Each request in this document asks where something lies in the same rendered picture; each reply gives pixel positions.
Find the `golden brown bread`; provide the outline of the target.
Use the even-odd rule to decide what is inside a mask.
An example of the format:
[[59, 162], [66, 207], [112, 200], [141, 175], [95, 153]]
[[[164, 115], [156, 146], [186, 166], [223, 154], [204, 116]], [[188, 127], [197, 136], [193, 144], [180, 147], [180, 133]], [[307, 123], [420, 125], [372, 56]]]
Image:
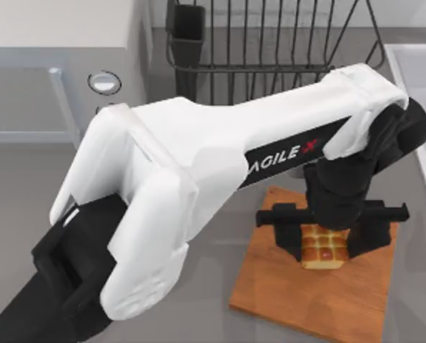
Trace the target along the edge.
[[302, 225], [302, 259], [304, 269], [339, 269], [349, 260], [349, 230], [332, 231], [318, 224]]

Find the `round silver knob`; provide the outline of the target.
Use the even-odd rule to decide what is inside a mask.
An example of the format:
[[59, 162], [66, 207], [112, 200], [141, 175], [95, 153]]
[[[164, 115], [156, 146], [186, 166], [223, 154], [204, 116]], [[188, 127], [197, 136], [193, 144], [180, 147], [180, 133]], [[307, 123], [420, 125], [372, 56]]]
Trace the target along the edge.
[[90, 74], [87, 78], [87, 84], [92, 91], [102, 96], [111, 96], [118, 93], [122, 88], [121, 79], [110, 71]]

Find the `wooden cutting board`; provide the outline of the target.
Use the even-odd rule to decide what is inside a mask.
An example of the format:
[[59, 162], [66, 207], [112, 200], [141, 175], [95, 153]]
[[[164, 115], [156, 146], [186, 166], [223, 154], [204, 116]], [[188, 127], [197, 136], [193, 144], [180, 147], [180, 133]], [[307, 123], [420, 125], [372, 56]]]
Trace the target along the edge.
[[340, 269], [310, 270], [276, 245], [273, 227], [257, 227], [229, 306], [334, 343], [382, 343], [397, 230]]

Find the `black cutlery holder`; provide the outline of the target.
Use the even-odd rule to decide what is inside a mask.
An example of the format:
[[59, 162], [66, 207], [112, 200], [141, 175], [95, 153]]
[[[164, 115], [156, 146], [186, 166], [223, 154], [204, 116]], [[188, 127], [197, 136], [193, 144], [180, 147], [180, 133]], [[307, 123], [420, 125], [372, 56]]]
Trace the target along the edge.
[[200, 5], [167, 0], [166, 32], [173, 65], [181, 69], [199, 67], [204, 43], [206, 9]]

